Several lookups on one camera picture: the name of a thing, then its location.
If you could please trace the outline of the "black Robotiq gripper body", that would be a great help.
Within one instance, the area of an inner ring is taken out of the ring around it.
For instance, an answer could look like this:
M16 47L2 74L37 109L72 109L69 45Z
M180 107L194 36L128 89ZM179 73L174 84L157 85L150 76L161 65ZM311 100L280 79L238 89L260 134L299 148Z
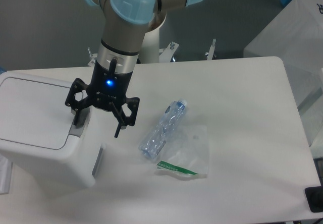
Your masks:
M127 74L111 74L99 63L95 63L90 84L86 89L87 96L93 97L93 106L98 109L112 111L109 103L113 103L118 111L126 101L126 92L132 77Z

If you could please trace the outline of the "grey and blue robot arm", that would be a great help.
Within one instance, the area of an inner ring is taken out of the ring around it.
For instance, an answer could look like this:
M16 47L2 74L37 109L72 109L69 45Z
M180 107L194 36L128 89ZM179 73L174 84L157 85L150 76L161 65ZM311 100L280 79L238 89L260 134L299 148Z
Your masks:
M118 129L133 126L140 99L126 92L149 24L158 13L188 7L203 0L89 0L100 6L105 26L89 84L77 78L66 106L78 127L84 109L93 106L112 112Z

